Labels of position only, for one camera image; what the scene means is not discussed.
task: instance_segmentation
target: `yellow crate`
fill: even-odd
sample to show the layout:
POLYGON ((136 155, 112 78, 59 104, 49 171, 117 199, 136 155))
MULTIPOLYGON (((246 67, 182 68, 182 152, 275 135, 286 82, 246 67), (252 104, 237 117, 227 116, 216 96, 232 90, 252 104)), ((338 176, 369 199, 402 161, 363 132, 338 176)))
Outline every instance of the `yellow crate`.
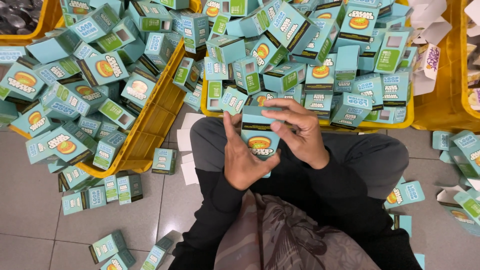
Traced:
MULTIPOLYGON (((190 0, 190 9, 201 12, 200 0, 190 0)), ((122 170, 145 172, 152 166, 155 148, 160 147, 165 140, 165 136, 183 104, 185 92, 173 84, 173 77, 181 59, 186 54, 182 39, 111 167, 105 171, 92 165, 91 162, 80 162, 76 164, 78 168, 95 177, 105 178, 122 170)), ((10 128, 26 138, 31 138, 29 134, 15 126, 10 126, 10 128)))
MULTIPOLYGON (((406 0, 397 0, 398 3, 408 5, 408 2, 406 0)), ((215 117, 223 117, 222 112, 213 112, 207 110, 207 95, 208 95, 208 81, 205 80, 205 73, 204 73, 204 84, 202 88, 202 100, 200 104, 200 108, 202 109, 202 112, 206 116, 215 116, 215 117)), ((375 123, 375 122, 368 122, 368 121, 363 121, 360 123, 360 125, 355 129, 355 130, 349 130, 345 128, 340 128, 340 127, 334 127, 329 125, 328 120, 319 120, 320 126, 322 126, 323 130, 335 130, 335 131, 349 131, 349 132, 366 132, 366 133, 372 133, 372 132, 377 132, 379 129, 393 129, 393 128, 406 128, 410 126, 413 122, 413 99, 410 98, 410 102, 408 103, 407 106, 407 114, 405 116, 405 120, 403 123, 398 123, 398 124, 384 124, 384 123, 375 123)))
POLYGON ((51 31, 62 17, 59 0, 44 0, 35 31, 28 35, 0 35, 0 46, 25 46, 51 31))
POLYGON ((422 130, 480 131, 480 112, 468 103, 467 0, 447 0, 442 14, 452 30, 438 44, 441 49, 435 90, 414 97, 413 127, 422 130))

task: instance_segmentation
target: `leg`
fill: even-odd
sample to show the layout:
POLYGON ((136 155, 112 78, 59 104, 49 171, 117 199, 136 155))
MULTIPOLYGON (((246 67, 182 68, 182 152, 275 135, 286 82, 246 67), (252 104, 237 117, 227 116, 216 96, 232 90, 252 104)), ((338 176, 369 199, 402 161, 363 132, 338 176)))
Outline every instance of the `leg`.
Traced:
POLYGON ((387 198, 408 166, 405 145, 387 135, 322 133, 322 137, 336 160, 365 181, 370 197, 387 198))

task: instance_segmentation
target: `gray tile floor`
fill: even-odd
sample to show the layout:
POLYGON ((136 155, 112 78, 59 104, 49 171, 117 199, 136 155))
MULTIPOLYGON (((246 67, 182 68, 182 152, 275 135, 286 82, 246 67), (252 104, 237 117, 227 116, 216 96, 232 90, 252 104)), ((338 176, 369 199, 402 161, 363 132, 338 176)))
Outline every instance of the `gray tile floor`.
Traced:
MULTIPOLYGON (((184 106, 164 147, 177 148, 176 130, 187 112, 193 111, 184 106)), ((410 165, 404 177, 420 181, 426 196, 423 202, 393 209, 413 216, 411 243, 414 252, 426 255, 426 269, 479 269, 480 238, 465 232, 435 199, 440 189, 434 184, 457 183, 456 168, 438 160, 430 132, 407 128, 382 133, 408 147, 410 165)), ((0 270, 98 269, 101 264, 93 264, 87 245, 115 229, 122 230, 137 259, 131 269, 137 270, 157 239, 170 230, 184 232, 194 222, 202 195, 198 185, 185 186, 181 158, 175 175, 142 174, 145 194, 140 201, 64 216, 57 176, 45 165, 28 165, 25 141, 16 133, 0 132, 0 270)), ((172 259, 169 255, 160 269, 166 270, 172 259)))

